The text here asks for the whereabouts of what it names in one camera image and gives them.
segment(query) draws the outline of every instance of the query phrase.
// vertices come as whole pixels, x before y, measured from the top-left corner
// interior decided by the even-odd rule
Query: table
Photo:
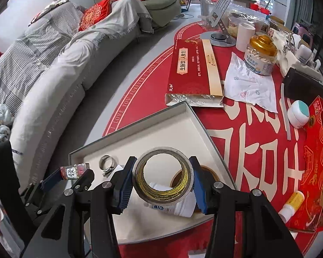
[[[175,35],[175,39],[196,40],[202,32],[203,28],[197,23],[190,24],[183,27]],[[235,47],[213,47],[213,50],[221,79],[224,80],[231,53],[234,52],[241,58],[243,53]],[[164,95],[168,72],[165,71],[170,69],[171,57],[172,48],[169,48],[142,71],[117,106],[104,134],[109,134],[166,107]],[[306,134],[303,130],[291,127],[292,140],[287,141],[280,107],[282,76],[277,67],[272,76],[276,89],[278,114],[269,113],[259,106],[254,107],[227,98],[224,99],[224,109],[198,107],[195,108],[195,112],[212,136],[233,179],[236,180],[237,187],[243,191],[250,191],[256,187],[264,190],[274,208],[280,210],[293,191],[297,190],[302,172],[305,170],[302,144]],[[287,100],[286,106],[289,107],[290,103]],[[147,244],[151,244],[152,248],[157,247],[158,244],[170,244],[174,246],[173,251],[177,252],[186,248],[189,250],[191,247],[204,248],[208,242],[210,228],[210,223],[206,223],[186,233],[180,233],[176,237],[144,243],[143,248],[146,254],[149,247]],[[314,238],[313,234],[297,235],[295,240],[303,254],[306,253]],[[241,244],[241,236],[236,236],[236,242],[238,245]],[[123,253],[125,251],[133,253],[138,251],[137,247],[137,245],[126,245],[120,249]]]

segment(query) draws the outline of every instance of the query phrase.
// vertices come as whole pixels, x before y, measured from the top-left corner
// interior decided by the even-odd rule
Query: striped blanket
[[[38,78],[78,33],[85,8],[67,2],[33,23],[0,57],[0,104],[13,116]]]

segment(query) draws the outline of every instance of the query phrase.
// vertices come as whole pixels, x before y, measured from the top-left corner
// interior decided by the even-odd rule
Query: red cup
[[[266,15],[270,15],[270,10],[266,9],[266,8],[260,8],[260,12],[266,14]]]
[[[254,11],[258,11],[258,5],[250,3],[250,9],[253,9]]]

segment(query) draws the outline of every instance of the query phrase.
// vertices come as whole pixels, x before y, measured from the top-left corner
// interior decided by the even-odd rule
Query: white tray
[[[90,190],[107,180],[102,176],[99,160],[103,155],[114,157],[124,166],[130,156],[139,158],[145,151],[169,146],[183,152],[188,158],[197,156],[199,163],[212,169],[219,179],[236,189],[234,181],[209,134],[186,102],[181,102],[152,114],[89,145],[69,154],[70,165],[90,163],[95,179]],[[170,186],[180,164],[172,156],[159,154],[152,157],[144,169],[147,183],[157,182]],[[169,236],[192,228],[212,218],[194,214],[191,218],[161,213],[144,206],[133,189],[128,207],[121,215],[113,215],[119,244],[137,243]],[[89,221],[85,234],[90,240]]]

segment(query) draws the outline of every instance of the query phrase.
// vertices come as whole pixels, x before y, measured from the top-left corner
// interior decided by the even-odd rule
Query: silver bolt
[[[112,186],[112,184],[109,181],[105,181],[105,182],[102,183],[103,188],[110,188],[111,186]]]
[[[217,181],[213,184],[213,186],[217,189],[220,189],[224,187],[224,184],[221,181]]]
[[[252,191],[252,193],[255,195],[255,196],[261,196],[262,195],[262,192],[261,192],[261,190],[260,189],[254,189],[253,191]]]
[[[73,194],[73,189],[66,189],[65,192],[63,192],[63,194],[65,194],[65,196],[71,196]]]

